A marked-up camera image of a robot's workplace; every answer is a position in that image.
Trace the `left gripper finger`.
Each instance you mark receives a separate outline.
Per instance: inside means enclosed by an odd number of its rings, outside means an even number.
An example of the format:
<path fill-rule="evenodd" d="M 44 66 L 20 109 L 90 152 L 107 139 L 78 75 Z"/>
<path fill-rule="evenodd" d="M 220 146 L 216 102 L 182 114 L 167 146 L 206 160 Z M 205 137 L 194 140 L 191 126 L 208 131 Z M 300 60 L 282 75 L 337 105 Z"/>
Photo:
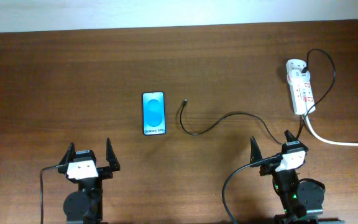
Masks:
<path fill-rule="evenodd" d="M 112 144 L 109 138 L 106 140 L 106 160 L 113 172 L 120 171 L 120 163 L 113 151 Z"/>
<path fill-rule="evenodd" d="M 74 160 L 75 157 L 75 145 L 73 142 L 70 143 L 67 152 L 59 162 L 59 165 L 65 165 Z"/>

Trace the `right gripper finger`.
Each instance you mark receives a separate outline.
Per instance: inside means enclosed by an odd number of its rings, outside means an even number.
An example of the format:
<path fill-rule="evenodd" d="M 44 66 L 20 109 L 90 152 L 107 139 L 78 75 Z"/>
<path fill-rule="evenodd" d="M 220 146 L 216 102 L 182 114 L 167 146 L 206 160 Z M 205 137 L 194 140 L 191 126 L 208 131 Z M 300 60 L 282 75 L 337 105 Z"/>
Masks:
<path fill-rule="evenodd" d="M 253 136 L 250 138 L 250 146 L 251 146 L 250 164 L 251 167 L 257 167 L 258 166 L 257 163 L 260 162 L 263 159 L 263 157 L 260 148 L 257 144 L 257 141 Z"/>
<path fill-rule="evenodd" d="M 289 130 L 286 130 L 284 132 L 284 135 L 286 137 L 286 140 L 287 140 L 287 143 L 291 143 L 291 142 L 296 142 L 298 139 L 289 131 Z"/>

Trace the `blue Samsung Galaxy smartphone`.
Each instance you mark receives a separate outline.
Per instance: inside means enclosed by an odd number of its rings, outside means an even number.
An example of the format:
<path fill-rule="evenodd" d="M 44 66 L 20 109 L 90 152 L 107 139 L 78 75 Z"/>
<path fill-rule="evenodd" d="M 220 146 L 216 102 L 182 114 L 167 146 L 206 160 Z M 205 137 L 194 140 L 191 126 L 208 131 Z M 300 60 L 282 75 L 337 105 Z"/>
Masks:
<path fill-rule="evenodd" d="M 167 132 L 165 99 L 162 91 L 143 93 L 142 111 L 145 136 L 161 135 Z"/>

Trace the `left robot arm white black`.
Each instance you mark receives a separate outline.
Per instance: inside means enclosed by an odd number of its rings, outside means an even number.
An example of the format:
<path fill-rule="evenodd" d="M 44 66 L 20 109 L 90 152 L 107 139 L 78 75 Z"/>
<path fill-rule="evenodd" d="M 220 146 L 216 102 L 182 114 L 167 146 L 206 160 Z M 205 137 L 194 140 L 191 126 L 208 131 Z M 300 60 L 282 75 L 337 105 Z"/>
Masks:
<path fill-rule="evenodd" d="M 67 223 L 101 223 L 103 220 L 103 181 L 112 179 L 120 164 L 111 141 L 106 140 L 108 166 L 97 167 L 92 150 L 76 151 L 71 143 L 59 162 L 58 173 L 78 186 L 78 190 L 66 197 L 63 211 Z"/>

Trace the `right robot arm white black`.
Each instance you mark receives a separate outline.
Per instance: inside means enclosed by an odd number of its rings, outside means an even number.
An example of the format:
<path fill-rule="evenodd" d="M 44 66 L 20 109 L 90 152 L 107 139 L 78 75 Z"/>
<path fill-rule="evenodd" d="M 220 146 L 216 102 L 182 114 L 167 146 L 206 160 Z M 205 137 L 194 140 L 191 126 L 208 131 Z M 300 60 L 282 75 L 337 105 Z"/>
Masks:
<path fill-rule="evenodd" d="M 296 170 L 305 164 L 309 149 L 291 132 L 285 131 L 285 137 L 281 152 L 266 158 L 251 137 L 251 166 L 259 167 L 261 176 L 272 176 L 273 188 L 284 209 L 284 214 L 274 216 L 275 223 L 318 223 L 318 215 L 323 213 L 325 185 L 314 179 L 298 178 Z"/>

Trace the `white charger adapter plug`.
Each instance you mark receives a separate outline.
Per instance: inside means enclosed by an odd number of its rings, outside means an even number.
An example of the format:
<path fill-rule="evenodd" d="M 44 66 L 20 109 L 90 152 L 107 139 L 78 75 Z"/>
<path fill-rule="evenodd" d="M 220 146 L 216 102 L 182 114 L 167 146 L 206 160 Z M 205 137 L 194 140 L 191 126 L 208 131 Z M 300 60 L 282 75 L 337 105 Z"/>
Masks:
<path fill-rule="evenodd" d="M 310 72 L 303 73 L 301 70 L 291 70 L 287 73 L 287 82 L 289 85 L 295 83 L 305 83 L 310 81 Z"/>

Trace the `white power strip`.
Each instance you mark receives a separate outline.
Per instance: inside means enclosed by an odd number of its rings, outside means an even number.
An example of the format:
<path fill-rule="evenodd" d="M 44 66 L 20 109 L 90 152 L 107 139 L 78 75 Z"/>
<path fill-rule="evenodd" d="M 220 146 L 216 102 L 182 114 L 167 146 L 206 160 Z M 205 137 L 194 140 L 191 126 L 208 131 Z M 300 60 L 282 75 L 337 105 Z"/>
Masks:
<path fill-rule="evenodd" d="M 301 70 L 303 72 L 305 67 L 306 62 L 300 59 L 290 59 L 286 63 L 287 73 L 291 70 Z M 289 88 L 293 110 L 296 115 L 305 115 L 308 110 L 310 110 L 310 113 L 315 110 L 315 108 L 311 108 L 314 105 L 314 96 L 310 81 L 295 83 L 294 85 L 289 85 Z"/>

